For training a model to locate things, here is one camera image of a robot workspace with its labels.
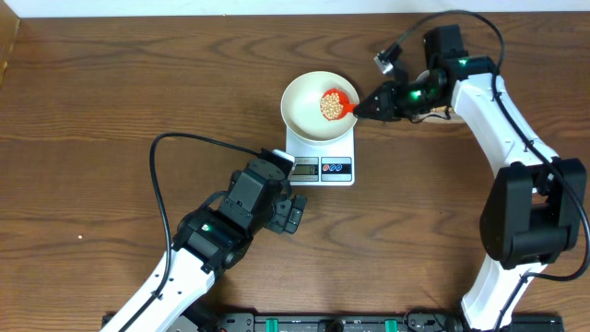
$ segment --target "green light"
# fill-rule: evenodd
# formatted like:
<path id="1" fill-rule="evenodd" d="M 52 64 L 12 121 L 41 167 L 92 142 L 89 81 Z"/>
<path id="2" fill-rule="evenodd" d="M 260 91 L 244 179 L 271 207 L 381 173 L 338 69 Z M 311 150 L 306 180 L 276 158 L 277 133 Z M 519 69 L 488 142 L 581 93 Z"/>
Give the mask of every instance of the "green light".
<path id="1" fill-rule="evenodd" d="M 410 97 L 412 97 L 412 99 L 414 101 L 416 101 L 422 95 L 422 91 L 420 91 L 420 90 L 412 91 L 409 93 L 409 95 L 410 95 Z"/>

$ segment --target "white bowl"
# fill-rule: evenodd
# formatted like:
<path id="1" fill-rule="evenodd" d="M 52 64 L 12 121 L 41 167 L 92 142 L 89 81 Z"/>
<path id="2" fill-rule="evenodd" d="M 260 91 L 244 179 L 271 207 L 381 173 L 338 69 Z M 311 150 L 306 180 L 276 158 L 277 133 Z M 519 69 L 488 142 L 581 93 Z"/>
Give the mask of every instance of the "white bowl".
<path id="1" fill-rule="evenodd" d="M 359 103 L 359 95 L 343 77 L 329 72 L 311 72 L 295 78 L 283 93 L 280 113 L 285 125 L 304 142 L 313 145 L 338 140 L 357 123 L 351 113 L 340 120 L 328 121 L 320 110 L 320 99 L 330 89 L 348 95 L 351 103 Z"/>

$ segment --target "wooden table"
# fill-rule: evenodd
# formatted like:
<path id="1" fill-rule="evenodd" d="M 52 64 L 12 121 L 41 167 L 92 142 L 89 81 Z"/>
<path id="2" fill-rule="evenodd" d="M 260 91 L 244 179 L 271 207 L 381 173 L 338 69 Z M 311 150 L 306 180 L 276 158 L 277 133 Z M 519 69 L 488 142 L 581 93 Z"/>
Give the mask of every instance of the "wooden table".
<path id="1" fill-rule="evenodd" d="M 155 135 L 185 131 L 248 148 L 284 148 L 283 89 L 309 71 L 349 78 L 367 95 L 372 58 L 421 15 L 26 19 L 0 90 L 0 330 L 96 331 L 161 258 L 148 171 Z M 514 102 L 564 158 L 590 165 L 590 14 L 494 14 Z M 460 22 L 472 54 L 498 43 Z M 424 68 L 421 33 L 405 61 Z M 206 300 L 274 313 L 403 313 L 453 308 L 484 250 L 478 219 L 493 181 L 461 124 L 359 122 L 357 182 L 302 188 L 294 236 L 261 231 Z M 204 143 L 161 144 L 171 226 L 226 188 L 249 156 Z M 580 264 L 584 239 L 549 267 Z M 536 280 L 518 312 L 589 324 L 590 276 Z"/>

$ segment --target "white wall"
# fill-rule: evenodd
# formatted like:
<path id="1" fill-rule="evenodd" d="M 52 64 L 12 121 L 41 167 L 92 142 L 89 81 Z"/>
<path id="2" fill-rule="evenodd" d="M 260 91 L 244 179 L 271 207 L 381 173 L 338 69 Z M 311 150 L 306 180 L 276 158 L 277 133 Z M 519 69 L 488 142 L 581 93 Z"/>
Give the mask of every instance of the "white wall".
<path id="1" fill-rule="evenodd" d="M 590 0 L 5 0 L 21 18 L 586 11 Z"/>

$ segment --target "scale control panel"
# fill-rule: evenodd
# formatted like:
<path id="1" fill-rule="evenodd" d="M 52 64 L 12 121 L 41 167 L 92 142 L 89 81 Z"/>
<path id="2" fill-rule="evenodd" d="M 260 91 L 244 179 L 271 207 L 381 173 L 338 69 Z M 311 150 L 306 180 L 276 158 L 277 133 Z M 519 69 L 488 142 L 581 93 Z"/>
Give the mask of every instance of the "scale control panel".
<path id="1" fill-rule="evenodd" d="M 295 169 L 289 179 L 295 185 L 302 182 L 351 183 L 352 173 L 351 157 L 295 157 Z"/>

